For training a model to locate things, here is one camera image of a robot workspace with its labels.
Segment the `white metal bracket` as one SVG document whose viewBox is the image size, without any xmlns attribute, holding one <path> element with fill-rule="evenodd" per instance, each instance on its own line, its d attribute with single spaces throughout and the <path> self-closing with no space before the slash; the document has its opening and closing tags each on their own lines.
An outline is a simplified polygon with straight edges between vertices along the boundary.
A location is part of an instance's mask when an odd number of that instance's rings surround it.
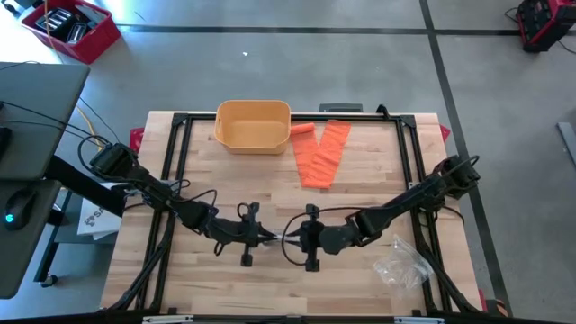
<svg viewBox="0 0 576 324">
<path fill-rule="evenodd" d="M 141 324 L 187 324 L 194 322 L 194 315 L 155 315 L 142 319 Z"/>
<path fill-rule="evenodd" d="M 421 316 L 394 317 L 393 323 L 394 324 L 446 324 L 445 320 L 442 318 L 421 317 Z"/>
</svg>

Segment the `black and silver appliance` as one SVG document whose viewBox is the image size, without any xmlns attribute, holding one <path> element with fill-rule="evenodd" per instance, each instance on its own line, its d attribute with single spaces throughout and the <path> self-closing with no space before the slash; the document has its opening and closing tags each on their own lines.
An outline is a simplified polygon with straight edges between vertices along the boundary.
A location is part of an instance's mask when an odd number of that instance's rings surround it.
<svg viewBox="0 0 576 324">
<path fill-rule="evenodd" d="M 57 7 L 37 19 L 35 26 L 43 32 L 49 32 L 53 37 L 66 37 L 76 22 L 77 19 L 71 12 Z"/>
<path fill-rule="evenodd" d="M 89 32 L 90 28 L 85 22 L 75 22 L 69 29 L 66 43 L 78 44 L 82 38 Z"/>
</svg>

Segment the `black diagonal support beam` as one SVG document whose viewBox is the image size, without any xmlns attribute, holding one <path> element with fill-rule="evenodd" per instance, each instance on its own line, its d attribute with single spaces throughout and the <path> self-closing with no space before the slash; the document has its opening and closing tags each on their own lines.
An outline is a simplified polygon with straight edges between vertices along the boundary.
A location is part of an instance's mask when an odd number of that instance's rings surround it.
<svg viewBox="0 0 576 324">
<path fill-rule="evenodd" d="M 121 217 L 125 207 L 122 195 L 102 186 L 93 178 L 85 175 L 58 156 L 53 156 L 47 166 L 44 176 L 49 180 L 61 182 L 74 194 Z"/>
</svg>

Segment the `black keyboard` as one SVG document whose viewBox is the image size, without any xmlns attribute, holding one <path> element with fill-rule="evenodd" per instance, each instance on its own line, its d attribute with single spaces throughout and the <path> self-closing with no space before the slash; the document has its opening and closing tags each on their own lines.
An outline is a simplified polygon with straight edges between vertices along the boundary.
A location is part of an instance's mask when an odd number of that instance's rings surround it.
<svg viewBox="0 0 576 324">
<path fill-rule="evenodd" d="M 5 155 L 13 136 L 10 128 L 0 126 L 0 160 Z"/>
</svg>

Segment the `white box with logo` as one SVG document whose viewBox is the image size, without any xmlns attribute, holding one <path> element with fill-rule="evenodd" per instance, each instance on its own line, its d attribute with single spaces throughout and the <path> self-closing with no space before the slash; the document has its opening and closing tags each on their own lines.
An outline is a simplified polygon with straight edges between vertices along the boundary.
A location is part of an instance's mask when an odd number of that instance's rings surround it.
<svg viewBox="0 0 576 324">
<path fill-rule="evenodd" d="M 116 233 L 122 224 L 122 218 L 93 202 L 82 199 L 77 234 L 90 236 L 94 240 Z"/>
</svg>

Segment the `red plastic crate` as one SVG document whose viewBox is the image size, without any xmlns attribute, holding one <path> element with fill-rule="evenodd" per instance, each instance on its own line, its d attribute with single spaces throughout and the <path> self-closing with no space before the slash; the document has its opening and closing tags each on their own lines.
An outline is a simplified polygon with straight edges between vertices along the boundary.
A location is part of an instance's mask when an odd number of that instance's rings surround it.
<svg viewBox="0 0 576 324">
<path fill-rule="evenodd" d="M 78 44 L 67 44 L 67 36 L 53 37 L 49 32 L 41 31 L 35 26 L 37 19 L 57 7 L 71 12 L 77 23 L 88 24 L 90 30 Z M 22 26 L 34 33 L 46 46 L 87 65 L 93 63 L 121 37 L 112 14 L 84 0 L 46 0 L 22 19 Z"/>
</svg>

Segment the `yellow plastic bin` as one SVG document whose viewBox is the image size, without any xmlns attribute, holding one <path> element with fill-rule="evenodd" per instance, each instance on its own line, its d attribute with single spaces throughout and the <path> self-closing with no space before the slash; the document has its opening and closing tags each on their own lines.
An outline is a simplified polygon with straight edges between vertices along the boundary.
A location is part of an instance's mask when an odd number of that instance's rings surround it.
<svg viewBox="0 0 576 324">
<path fill-rule="evenodd" d="M 217 110 L 214 137 L 231 154 L 279 155 L 285 152 L 292 112 L 280 100 L 228 100 Z"/>
</svg>

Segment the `black aluminium frame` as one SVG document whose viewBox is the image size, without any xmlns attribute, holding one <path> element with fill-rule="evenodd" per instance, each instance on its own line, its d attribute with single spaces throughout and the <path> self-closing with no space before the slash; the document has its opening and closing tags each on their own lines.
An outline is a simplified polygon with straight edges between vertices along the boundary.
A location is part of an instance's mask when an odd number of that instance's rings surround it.
<svg viewBox="0 0 576 324">
<path fill-rule="evenodd" d="M 153 176 L 187 179 L 184 195 L 213 203 L 223 218 L 235 220 L 247 203 L 259 203 L 257 220 L 278 233 L 294 230 L 309 203 L 321 208 L 323 222 L 338 225 L 356 206 L 388 202 L 446 156 L 433 113 L 417 114 L 414 125 L 403 132 L 396 130 L 398 117 L 386 121 L 377 113 L 350 113 L 347 119 L 352 130 L 328 190 L 301 186 L 291 150 L 280 155 L 230 154 L 214 136 L 212 112 L 151 112 L 139 162 Z M 395 237 L 412 241 L 421 231 L 460 292 L 479 307 L 481 297 L 456 208 L 449 200 L 433 229 L 404 214 L 366 247 L 348 248 L 336 256 L 321 254 L 317 272 L 298 266 L 302 256 L 297 247 L 277 243 L 255 248 L 252 266 L 244 267 L 242 245 L 230 244 L 215 255 L 212 240 L 175 225 L 166 258 L 143 289 L 143 306 L 156 311 L 173 308 L 196 318 L 318 315 L 330 322 L 346 316 L 408 315 L 424 310 L 428 302 L 454 309 L 455 302 L 436 279 L 400 294 L 374 271 L 374 263 L 391 252 Z"/>
</svg>

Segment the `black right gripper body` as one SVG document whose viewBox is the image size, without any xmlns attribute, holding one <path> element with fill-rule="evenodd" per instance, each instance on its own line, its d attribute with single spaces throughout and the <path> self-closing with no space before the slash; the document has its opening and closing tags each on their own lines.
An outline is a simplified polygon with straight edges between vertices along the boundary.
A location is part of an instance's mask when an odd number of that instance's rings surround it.
<svg viewBox="0 0 576 324">
<path fill-rule="evenodd" d="M 308 220 L 304 221 L 299 229 L 298 236 L 301 242 L 301 251 L 305 253 L 304 267 L 307 272 L 318 272 L 320 260 L 318 250 L 321 248 L 326 254 L 337 255 L 340 251 L 353 245 L 357 238 L 356 227 L 347 223 L 341 226 L 328 226 L 319 221 L 320 208 L 314 204 L 306 205 Z"/>
</svg>

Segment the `grey desk top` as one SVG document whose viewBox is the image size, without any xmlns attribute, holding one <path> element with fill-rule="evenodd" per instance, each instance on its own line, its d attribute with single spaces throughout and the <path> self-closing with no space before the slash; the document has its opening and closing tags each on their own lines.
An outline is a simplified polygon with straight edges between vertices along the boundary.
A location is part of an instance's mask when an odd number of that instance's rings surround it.
<svg viewBox="0 0 576 324">
<path fill-rule="evenodd" d="M 0 62 L 0 127 L 12 131 L 0 179 L 43 177 L 89 71 L 85 65 Z"/>
</svg>

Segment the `desk leg with caster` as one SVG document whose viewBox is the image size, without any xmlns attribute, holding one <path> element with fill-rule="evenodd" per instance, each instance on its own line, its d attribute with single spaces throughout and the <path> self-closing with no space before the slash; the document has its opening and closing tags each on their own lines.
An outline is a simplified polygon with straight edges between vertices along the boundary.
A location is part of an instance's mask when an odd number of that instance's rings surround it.
<svg viewBox="0 0 576 324">
<path fill-rule="evenodd" d="M 38 283 L 41 288 L 51 287 L 55 285 L 59 280 L 55 274 L 50 272 L 50 268 L 60 246 L 58 239 L 59 230 L 67 222 L 66 211 L 72 197 L 72 193 L 66 188 L 62 188 L 60 192 L 64 194 L 64 201 L 61 205 L 58 205 L 55 202 L 53 204 L 52 210 L 50 211 L 47 224 L 52 227 L 52 232 L 50 233 L 47 246 L 43 252 L 37 272 L 33 278 L 33 281 Z"/>
</svg>

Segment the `black computer mouse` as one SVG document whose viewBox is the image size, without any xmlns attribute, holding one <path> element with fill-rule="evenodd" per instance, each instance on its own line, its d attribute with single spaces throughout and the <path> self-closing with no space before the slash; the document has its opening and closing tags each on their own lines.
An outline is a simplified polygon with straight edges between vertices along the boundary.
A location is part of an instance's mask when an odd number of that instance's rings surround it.
<svg viewBox="0 0 576 324">
<path fill-rule="evenodd" d="M 31 218 L 36 191 L 24 188 L 14 193 L 7 201 L 2 222 L 9 231 L 23 229 Z"/>
</svg>

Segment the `red and black machine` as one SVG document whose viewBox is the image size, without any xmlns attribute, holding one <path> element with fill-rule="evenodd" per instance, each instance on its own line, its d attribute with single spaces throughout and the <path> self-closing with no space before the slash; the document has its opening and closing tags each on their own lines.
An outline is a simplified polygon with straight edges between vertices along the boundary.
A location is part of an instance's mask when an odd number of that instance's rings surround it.
<svg viewBox="0 0 576 324">
<path fill-rule="evenodd" d="M 523 0 L 516 18 L 523 50 L 548 51 L 576 24 L 576 0 Z"/>
</svg>

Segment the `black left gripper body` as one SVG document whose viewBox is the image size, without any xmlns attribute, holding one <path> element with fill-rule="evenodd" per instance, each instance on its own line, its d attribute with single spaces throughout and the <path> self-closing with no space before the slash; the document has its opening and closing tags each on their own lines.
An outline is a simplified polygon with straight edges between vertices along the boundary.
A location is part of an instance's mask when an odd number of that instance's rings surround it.
<svg viewBox="0 0 576 324">
<path fill-rule="evenodd" d="M 212 218 L 209 221 L 209 237 L 216 241 L 213 250 L 215 256 L 218 257 L 227 245 L 241 243 L 244 245 L 244 252 L 240 258 L 240 265 L 244 267 L 253 265 L 250 249 L 256 248 L 266 240 L 265 229 L 256 221 L 259 208 L 259 202 L 241 202 L 237 206 L 240 221 L 221 218 Z"/>
</svg>

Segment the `orange elastic bandage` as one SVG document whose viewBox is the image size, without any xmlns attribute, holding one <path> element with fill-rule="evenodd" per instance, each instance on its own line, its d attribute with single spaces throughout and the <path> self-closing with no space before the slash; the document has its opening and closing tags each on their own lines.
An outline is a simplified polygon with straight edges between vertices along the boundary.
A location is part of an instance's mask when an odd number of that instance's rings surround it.
<svg viewBox="0 0 576 324">
<path fill-rule="evenodd" d="M 328 120 L 317 139 L 313 122 L 291 127 L 290 139 L 301 186 L 329 189 L 337 174 L 352 124 Z"/>
</svg>

